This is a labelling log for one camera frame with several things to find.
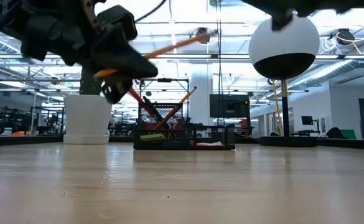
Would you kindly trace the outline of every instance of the black and white ball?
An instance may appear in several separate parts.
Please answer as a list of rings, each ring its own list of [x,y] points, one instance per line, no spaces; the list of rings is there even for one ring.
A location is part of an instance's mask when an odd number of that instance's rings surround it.
[[[264,21],[250,40],[251,63],[258,73],[272,80],[294,78],[313,63],[319,51],[319,33],[307,18],[294,16],[283,30],[272,31]]]

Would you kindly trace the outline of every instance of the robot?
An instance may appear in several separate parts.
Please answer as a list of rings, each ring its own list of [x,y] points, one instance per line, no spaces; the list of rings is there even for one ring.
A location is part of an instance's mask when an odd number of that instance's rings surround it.
[[[91,75],[117,69],[117,73],[104,78],[102,87],[106,99],[117,103],[131,88],[133,79],[155,77],[158,70],[128,44],[138,34],[132,13],[113,6],[95,15],[95,4],[105,1],[0,0],[0,32],[19,39],[26,57],[43,60],[52,52],[67,65],[79,63]],[[270,14],[272,30],[286,27],[293,20],[293,10],[297,16],[306,17],[318,9],[343,13],[364,7],[364,0],[243,1]]]

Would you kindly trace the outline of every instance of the green object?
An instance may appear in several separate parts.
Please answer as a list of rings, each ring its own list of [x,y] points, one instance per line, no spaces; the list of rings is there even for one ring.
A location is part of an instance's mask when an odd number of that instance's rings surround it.
[[[93,77],[93,75],[98,71],[99,69],[96,69],[89,63],[83,65],[80,83],[81,95],[100,95],[101,83],[103,80]]]
[[[141,141],[148,142],[148,141],[160,141],[166,140],[164,134],[148,134],[140,136]]]
[[[347,139],[356,139],[355,130],[353,129],[341,130],[341,133]]]

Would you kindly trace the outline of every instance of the monitor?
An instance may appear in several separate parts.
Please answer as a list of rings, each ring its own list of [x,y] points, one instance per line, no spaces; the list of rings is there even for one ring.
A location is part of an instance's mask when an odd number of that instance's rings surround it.
[[[211,94],[211,118],[250,118],[250,98],[248,95]]]
[[[313,125],[313,117],[312,116],[302,116],[302,124],[303,125]]]

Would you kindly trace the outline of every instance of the wooden table surface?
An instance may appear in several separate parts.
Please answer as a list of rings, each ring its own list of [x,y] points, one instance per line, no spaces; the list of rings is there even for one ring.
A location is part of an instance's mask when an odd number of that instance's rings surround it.
[[[0,223],[364,224],[364,150],[0,147]]]

